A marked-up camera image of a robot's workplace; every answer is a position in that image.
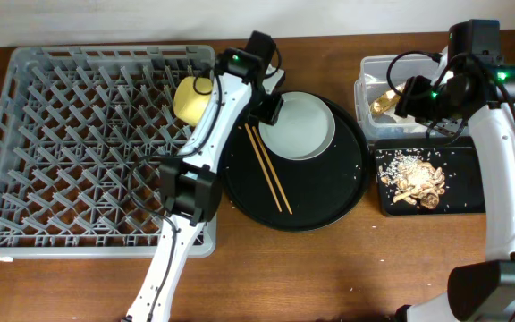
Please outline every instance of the chopstick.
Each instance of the chopstick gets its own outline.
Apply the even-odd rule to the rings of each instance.
[[[275,184],[277,184],[277,189],[279,189],[279,192],[282,194],[283,201],[285,202],[285,206],[287,206],[287,209],[290,211],[290,215],[293,215],[293,211],[291,211],[290,203],[287,201],[287,197],[285,197],[285,192],[283,192],[282,184],[279,182],[279,179],[277,178],[277,173],[275,172],[274,165],[272,165],[272,161],[269,159],[269,155],[267,154],[266,147],[264,147],[264,142],[261,140],[261,137],[259,136],[258,129],[256,129],[255,126],[251,127],[251,130],[256,134],[257,144],[261,148],[262,153],[264,154],[264,157],[266,158],[267,165],[269,166],[269,170],[271,170],[272,175],[274,176]]]
[[[269,179],[269,175],[267,174],[266,166],[264,165],[264,161],[261,159],[261,156],[259,155],[258,146],[256,146],[256,142],[254,141],[253,135],[251,135],[251,131],[249,130],[249,126],[246,123],[246,132],[248,133],[249,140],[251,141],[251,146],[254,147],[254,152],[256,152],[257,161],[259,161],[259,165],[261,165],[261,170],[264,172],[264,176],[266,177],[267,185],[269,185],[269,190],[272,192],[272,196],[274,196],[275,204],[277,205],[277,208],[279,209],[279,212],[282,212],[282,206],[279,204],[279,200],[277,199],[277,196],[275,195],[274,191],[274,185],[272,184],[272,181]]]

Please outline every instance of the plastic grid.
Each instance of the plastic grid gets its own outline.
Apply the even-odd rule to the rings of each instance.
[[[173,93],[213,60],[205,46],[17,49],[0,101],[0,257],[152,256],[163,221],[130,201],[129,168],[187,141]],[[145,163],[133,190],[161,210],[157,178]],[[215,221],[190,255],[214,241]]]

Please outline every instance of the wooden table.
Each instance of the wooden table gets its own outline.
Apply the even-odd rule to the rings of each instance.
[[[285,38],[283,89],[320,94],[353,110],[363,57],[435,51],[446,33]],[[220,52],[245,41],[200,41]],[[0,90],[12,48],[0,48]],[[515,64],[515,31],[502,32]],[[456,266],[484,258],[485,216],[387,218],[373,184],[342,220],[310,233],[259,225],[227,197],[217,248],[187,261],[174,295],[176,321],[380,320],[403,304],[443,292]],[[16,260],[0,263],[0,321],[118,321],[134,300],[148,259]]]

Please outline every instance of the white plastic crate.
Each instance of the white plastic crate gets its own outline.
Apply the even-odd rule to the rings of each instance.
[[[369,106],[391,88],[386,82],[386,70],[396,55],[365,57],[361,61],[359,79],[355,82],[355,112],[357,122],[369,143],[381,139],[424,138],[426,126],[414,122],[409,117],[405,123],[395,123],[388,117],[374,117]],[[432,79],[438,68],[430,58],[422,55],[407,55],[395,63],[391,73],[394,86],[405,82],[408,78],[423,75]],[[442,136],[432,131],[431,136]]]
[[[208,46],[15,50],[0,99],[0,258],[154,256],[163,221],[130,201],[129,168],[188,140],[173,94],[213,63]],[[142,173],[133,189],[161,210],[157,164]],[[212,253],[215,227],[190,256]]]

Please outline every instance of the gold wrapper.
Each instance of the gold wrapper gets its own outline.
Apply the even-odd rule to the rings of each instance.
[[[396,87],[397,90],[402,91],[404,89],[404,83]],[[391,108],[395,107],[401,98],[394,94],[394,91],[387,90],[383,95],[377,98],[371,106],[369,111],[372,115],[380,115]]]

